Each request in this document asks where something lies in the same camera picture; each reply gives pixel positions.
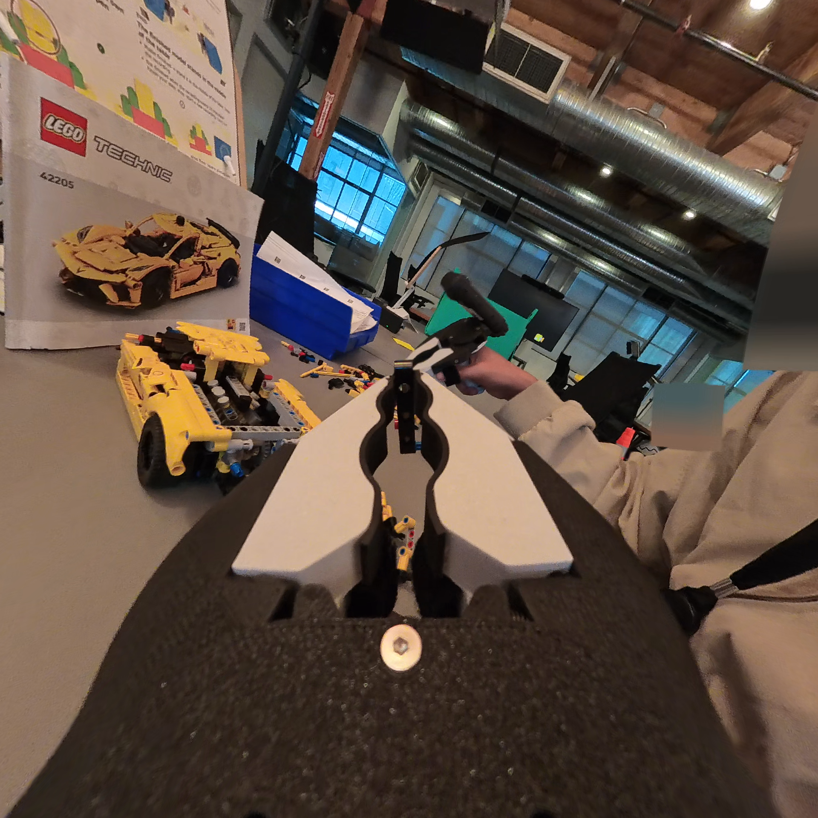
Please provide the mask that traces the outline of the black mounted box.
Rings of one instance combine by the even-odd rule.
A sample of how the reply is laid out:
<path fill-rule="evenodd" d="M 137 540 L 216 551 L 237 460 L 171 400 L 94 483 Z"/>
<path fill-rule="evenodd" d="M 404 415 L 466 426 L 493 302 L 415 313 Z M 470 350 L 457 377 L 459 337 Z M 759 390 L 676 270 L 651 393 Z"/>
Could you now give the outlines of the black mounted box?
<path fill-rule="evenodd" d="M 483 69 L 488 33 L 471 12 L 424 1 L 388 1 L 380 25 L 384 40 L 472 74 Z"/>

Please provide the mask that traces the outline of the black beam with red pins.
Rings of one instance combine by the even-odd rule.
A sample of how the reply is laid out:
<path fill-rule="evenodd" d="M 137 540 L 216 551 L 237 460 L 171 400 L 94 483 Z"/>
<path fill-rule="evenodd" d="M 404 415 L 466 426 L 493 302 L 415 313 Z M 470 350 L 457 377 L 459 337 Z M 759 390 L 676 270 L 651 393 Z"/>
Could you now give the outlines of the black beam with red pins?
<path fill-rule="evenodd" d="M 402 454 L 414 454 L 417 451 L 415 438 L 415 381 L 414 363 L 412 361 L 395 362 L 393 386 L 398 442 Z"/>

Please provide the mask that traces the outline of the black monitor screen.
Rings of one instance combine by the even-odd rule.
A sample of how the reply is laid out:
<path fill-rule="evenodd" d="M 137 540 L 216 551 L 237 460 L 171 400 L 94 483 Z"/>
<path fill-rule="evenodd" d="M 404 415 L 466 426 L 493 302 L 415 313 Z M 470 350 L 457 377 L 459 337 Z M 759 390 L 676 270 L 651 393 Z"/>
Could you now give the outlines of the black monitor screen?
<path fill-rule="evenodd" d="M 543 352 L 554 350 L 578 314 L 578 308 L 565 301 L 561 293 L 509 269 L 502 270 L 488 299 L 524 318 L 535 312 L 524 338 Z"/>

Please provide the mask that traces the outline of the grey desk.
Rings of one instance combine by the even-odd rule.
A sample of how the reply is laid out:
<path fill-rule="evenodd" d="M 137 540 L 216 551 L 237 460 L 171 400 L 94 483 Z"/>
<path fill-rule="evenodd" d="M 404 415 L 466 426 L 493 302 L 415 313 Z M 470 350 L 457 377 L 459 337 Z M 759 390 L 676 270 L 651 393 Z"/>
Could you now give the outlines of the grey desk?
<path fill-rule="evenodd" d="M 267 496 L 145 493 L 115 353 L 2 351 L 2 814 L 86 705 L 80 741 L 19 816 L 513 816 L 507 749 L 452 746 L 464 634 L 421 629 L 407 674 L 386 620 L 320 588 L 207 564 Z"/>

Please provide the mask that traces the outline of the yellow toy brick car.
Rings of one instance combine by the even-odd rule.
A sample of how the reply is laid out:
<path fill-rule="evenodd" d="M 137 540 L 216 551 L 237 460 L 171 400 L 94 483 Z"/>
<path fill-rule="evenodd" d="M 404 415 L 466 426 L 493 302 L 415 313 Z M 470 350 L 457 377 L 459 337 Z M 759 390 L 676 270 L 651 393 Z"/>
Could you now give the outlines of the yellow toy brick car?
<path fill-rule="evenodd" d="M 321 423 L 301 393 L 263 367 L 258 339 L 179 322 L 126 334 L 116 379 L 148 489 L 213 481 L 223 494 Z"/>

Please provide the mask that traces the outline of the white vent grille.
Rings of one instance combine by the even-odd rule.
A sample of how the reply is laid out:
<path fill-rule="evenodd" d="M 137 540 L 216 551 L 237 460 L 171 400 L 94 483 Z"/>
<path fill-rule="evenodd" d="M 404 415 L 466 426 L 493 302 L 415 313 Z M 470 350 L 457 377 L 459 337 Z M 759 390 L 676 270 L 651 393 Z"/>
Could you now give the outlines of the white vent grille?
<path fill-rule="evenodd" d="M 547 105 L 570 61 L 567 53 L 502 23 L 489 31 L 483 71 Z"/>

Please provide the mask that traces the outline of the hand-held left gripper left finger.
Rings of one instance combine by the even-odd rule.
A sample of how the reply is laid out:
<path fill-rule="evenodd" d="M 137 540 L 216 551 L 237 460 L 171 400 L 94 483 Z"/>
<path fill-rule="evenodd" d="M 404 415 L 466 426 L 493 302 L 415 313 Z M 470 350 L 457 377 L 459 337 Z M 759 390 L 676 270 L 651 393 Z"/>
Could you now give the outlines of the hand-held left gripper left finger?
<path fill-rule="evenodd" d="M 352 617 L 388 617 L 397 597 L 394 547 L 374 473 L 395 407 L 384 378 L 292 450 L 231 570 L 326 588 Z"/>

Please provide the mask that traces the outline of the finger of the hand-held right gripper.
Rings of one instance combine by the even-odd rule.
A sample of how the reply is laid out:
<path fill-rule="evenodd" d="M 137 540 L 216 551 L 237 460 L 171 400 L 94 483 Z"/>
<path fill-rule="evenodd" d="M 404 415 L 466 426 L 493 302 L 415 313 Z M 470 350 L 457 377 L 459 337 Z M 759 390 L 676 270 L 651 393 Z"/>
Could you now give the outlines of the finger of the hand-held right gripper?
<path fill-rule="evenodd" d="M 486 345 L 485 340 L 456 343 L 453 340 L 429 340 L 432 355 L 428 359 L 428 372 L 443 372 L 455 366 L 465 366 L 474 353 Z"/>
<path fill-rule="evenodd" d="M 437 372 L 450 365 L 452 349 L 440 340 L 427 340 L 410 353 L 410 363 L 416 372 Z"/>

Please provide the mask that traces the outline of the white paper sheets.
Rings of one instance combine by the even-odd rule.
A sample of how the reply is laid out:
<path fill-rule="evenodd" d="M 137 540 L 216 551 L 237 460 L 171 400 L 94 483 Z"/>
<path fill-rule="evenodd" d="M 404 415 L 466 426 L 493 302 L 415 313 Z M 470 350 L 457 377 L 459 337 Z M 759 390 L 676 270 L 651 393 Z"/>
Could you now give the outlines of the white paper sheets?
<path fill-rule="evenodd" d="M 379 307 L 345 289 L 274 231 L 255 250 L 251 286 L 287 303 L 286 318 L 300 312 L 316 319 L 324 329 L 340 334 L 342 343 L 356 334 L 364 334 L 362 343 L 369 343 L 377 332 Z"/>

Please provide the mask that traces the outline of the white jointed desk lamp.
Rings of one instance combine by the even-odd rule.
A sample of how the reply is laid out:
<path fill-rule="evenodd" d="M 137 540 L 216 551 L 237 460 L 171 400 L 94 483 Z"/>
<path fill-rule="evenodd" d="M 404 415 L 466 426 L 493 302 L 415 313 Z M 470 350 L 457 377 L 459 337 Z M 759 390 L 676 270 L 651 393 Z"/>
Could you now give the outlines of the white jointed desk lamp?
<path fill-rule="evenodd" d="M 421 262 L 421 265 L 416 269 L 415 273 L 409 278 L 406 282 L 406 289 L 404 290 L 403 295 L 395 302 L 394 306 L 390 307 L 389 310 L 397 315 L 402 323 L 403 326 L 406 322 L 411 323 L 411 318 L 409 312 L 406 308 L 404 308 L 404 304 L 414 295 L 416 290 L 416 282 L 418 281 L 419 277 L 421 277 L 426 268 L 431 264 L 431 262 L 435 259 L 435 257 L 445 251 L 448 247 L 469 243 L 477 240 L 481 240 L 484 237 L 489 235 L 487 230 L 479 231 L 476 233 L 468 234 L 466 236 L 460 236 L 456 238 L 451 238 L 440 245 L 436 246 L 432 251 L 430 251 Z"/>

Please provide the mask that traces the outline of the blue plastic bin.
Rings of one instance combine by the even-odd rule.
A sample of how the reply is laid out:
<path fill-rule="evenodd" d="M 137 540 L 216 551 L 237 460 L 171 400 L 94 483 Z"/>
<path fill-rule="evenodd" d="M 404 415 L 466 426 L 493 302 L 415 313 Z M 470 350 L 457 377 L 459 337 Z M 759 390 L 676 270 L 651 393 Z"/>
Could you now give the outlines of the blue plastic bin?
<path fill-rule="evenodd" d="M 372 343 L 379 331 L 381 308 L 372 309 L 374 324 L 353 332 L 353 307 L 293 276 L 261 257 L 255 245 L 251 268 L 251 319 L 325 359 L 336 359 Z"/>

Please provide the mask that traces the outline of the black office chair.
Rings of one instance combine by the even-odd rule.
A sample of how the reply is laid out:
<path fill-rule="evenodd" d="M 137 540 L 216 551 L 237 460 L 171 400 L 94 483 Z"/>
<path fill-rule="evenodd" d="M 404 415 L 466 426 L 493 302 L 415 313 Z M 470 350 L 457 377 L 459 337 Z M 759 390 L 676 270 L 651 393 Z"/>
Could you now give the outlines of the black office chair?
<path fill-rule="evenodd" d="M 597 440 L 616 444 L 623 432 L 633 426 L 660 368 L 612 352 L 582 380 L 568 387 L 563 399 L 578 403 L 588 414 Z"/>

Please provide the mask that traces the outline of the silver ventilation duct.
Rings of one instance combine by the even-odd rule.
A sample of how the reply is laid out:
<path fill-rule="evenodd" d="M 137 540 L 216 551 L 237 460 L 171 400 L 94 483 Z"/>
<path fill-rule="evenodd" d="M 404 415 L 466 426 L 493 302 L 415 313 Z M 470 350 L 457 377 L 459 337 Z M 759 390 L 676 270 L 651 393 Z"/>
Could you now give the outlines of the silver ventilation duct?
<path fill-rule="evenodd" d="M 784 184 L 633 115 L 608 100 L 588 100 L 568 83 L 548 104 L 508 90 L 484 101 L 540 134 L 575 149 L 764 247 L 770 244 Z"/>

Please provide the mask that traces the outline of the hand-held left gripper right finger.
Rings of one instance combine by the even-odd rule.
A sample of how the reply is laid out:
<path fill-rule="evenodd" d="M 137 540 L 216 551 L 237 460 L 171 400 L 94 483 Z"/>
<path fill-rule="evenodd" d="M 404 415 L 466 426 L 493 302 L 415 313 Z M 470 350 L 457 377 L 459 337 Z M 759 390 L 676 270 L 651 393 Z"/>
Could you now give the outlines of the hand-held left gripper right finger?
<path fill-rule="evenodd" d="M 422 617 L 457 617 L 483 587 L 570 572 L 573 556 L 514 444 L 434 377 L 416 377 L 432 476 L 413 557 Z"/>

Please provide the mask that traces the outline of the person's right forearm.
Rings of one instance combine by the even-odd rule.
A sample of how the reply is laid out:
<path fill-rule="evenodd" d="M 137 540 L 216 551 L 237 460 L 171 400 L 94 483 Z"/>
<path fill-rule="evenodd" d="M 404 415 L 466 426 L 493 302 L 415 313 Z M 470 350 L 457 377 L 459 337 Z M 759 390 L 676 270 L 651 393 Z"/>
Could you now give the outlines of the person's right forearm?
<path fill-rule="evenodd" d="M 665 448 L 623 460 L 589 415 L 543 381 L 496 419 L 667 576 L 680 565 L 738 565 L 816 520 L 816 373 L 776 373 L 725 414 L 707 452 Z"/>

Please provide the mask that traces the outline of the white printed instruction poster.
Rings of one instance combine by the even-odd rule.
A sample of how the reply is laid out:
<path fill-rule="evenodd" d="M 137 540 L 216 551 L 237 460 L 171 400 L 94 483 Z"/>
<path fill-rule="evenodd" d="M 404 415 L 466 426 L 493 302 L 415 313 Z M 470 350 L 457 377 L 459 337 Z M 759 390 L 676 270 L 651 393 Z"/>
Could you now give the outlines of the white printed instruction poster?
<path fill-rule="evenodd" d="M 225 2 L 2 1 L 2 52 L 241 184 Z"/>

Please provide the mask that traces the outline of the person's right hand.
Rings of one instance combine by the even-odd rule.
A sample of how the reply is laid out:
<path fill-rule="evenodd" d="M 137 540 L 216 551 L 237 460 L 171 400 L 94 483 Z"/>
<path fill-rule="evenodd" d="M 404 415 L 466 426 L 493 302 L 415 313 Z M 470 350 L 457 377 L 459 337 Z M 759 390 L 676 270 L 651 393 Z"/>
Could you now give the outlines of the person's right hand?
<path fill-rule="evenodd" d="M 458 372 L 460 382 L 456 387 L 467 396 L 485 391 L 500 400 L 511 400 L 537 383 L 534 375 L 487 346 L 472 353 L 467 363 L 458 365 Z"/>

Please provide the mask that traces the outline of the teal object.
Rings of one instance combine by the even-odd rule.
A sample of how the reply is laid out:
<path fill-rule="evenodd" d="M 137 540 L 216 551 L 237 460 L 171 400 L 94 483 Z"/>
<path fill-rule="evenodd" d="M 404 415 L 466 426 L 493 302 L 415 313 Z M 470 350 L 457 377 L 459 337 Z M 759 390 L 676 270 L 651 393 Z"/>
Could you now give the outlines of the teal object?
<path fill-rule="evenodd" d="M 536 316 L 537 311 L 533 310 L 529 316 L 520 316 L 497 302 L 488 300 L 488 303 L 503 316 L 508 331 L 503 336 L 489 337 L 486 346 L 509 360 L 517 350 L 528 324 Z M 450 324 L 468 317 L 471 317 L 471 314 L 467 309 L 458 302 L 453 301 L 447 294 L 443 294 L 425 326 L 424 333 L 432 335 L 436 331 L 440 331 Z"/>

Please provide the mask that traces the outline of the white instruction booklet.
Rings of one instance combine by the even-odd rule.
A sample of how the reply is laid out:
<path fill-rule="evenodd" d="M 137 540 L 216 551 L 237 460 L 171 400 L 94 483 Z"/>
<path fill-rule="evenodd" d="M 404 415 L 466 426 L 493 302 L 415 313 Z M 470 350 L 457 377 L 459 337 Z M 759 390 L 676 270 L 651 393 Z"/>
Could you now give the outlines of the white instruction booklet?
<path fill-rule="evenodd" d="M 2 55 L 5 346 L 250 332 L 261 199 Z"/>

